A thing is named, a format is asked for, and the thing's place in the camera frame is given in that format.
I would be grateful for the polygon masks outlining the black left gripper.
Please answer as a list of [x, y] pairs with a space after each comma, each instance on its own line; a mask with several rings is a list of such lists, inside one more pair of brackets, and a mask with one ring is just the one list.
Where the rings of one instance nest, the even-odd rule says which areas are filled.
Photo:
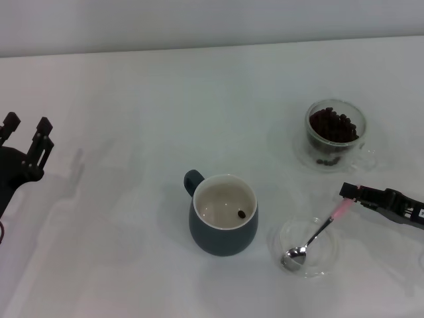
[[21, 123], [16, 113], [9, 112], [0, 129], [1, 146], [1, 216], [3, 216], [16, 190], [25, 183], [37, 182], [44, 175], [44, 166], [54, 147], [49, 134], [52, 124], [42, 117], [26, 154], [3, 146]]

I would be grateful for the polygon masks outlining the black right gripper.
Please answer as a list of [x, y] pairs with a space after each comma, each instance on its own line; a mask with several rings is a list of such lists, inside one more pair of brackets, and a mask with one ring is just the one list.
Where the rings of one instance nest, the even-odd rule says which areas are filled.
[[360, 201], [365, 208], [381, 213], [395, 223], [423, 230], [423, 202], [411, 199], [396, 190], [384, 191], [345, 182], [340, 196]]

